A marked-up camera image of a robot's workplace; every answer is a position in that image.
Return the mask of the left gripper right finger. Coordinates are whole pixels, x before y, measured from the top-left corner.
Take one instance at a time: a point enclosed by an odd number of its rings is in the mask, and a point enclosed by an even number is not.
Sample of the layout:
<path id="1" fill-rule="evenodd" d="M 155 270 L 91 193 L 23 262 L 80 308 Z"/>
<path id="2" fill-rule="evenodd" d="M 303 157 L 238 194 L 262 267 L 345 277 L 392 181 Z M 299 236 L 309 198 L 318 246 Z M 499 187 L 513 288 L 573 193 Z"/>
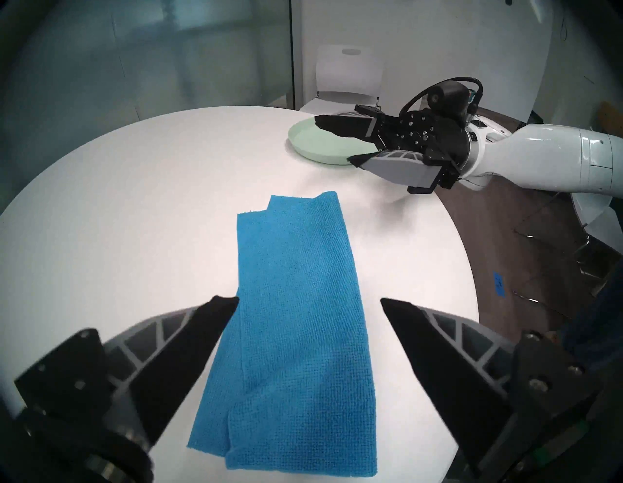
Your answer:
<path id="1" fill-rule="evenodd" d="M 458 452 L 445 480 L 538 480 L 589 433 L 601 392 L 546 335 L 513 343 L 479 323 L 382 298 L 381 305 Z"/>

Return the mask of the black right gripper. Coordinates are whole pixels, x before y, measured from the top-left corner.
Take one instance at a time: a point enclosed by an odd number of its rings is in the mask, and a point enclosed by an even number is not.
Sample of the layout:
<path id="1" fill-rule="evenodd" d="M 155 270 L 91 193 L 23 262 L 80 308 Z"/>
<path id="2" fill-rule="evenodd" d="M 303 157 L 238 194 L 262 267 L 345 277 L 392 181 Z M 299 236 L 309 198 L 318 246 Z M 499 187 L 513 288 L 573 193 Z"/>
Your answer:
<path id="1" fill-rule="evenodd" d="M 459 122 L 424 110 L 398 117 L 376 106 L 356 104 L 350 111 L 315 116 L 315 125 L 336 136 L 372 143 L 380 151 L 348 157 L 356 168 L 412 195 L 451 189 L 474 153 L 474 134 Z"/>

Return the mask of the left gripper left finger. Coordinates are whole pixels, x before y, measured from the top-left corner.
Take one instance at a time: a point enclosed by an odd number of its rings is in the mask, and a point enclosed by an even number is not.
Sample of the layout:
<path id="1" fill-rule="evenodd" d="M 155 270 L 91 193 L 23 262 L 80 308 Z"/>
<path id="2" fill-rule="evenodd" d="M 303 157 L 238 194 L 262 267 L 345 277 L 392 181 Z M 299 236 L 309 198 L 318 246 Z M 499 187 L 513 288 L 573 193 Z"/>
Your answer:
<path id="1" fill-rule="evenodd" d="M 238 307 L 218 295 L 197 307 L 148 318 L 102 342 L 83 328 L 14 380 L 29 431 L 127 431 L 152 447 L 207 364 Z"/>

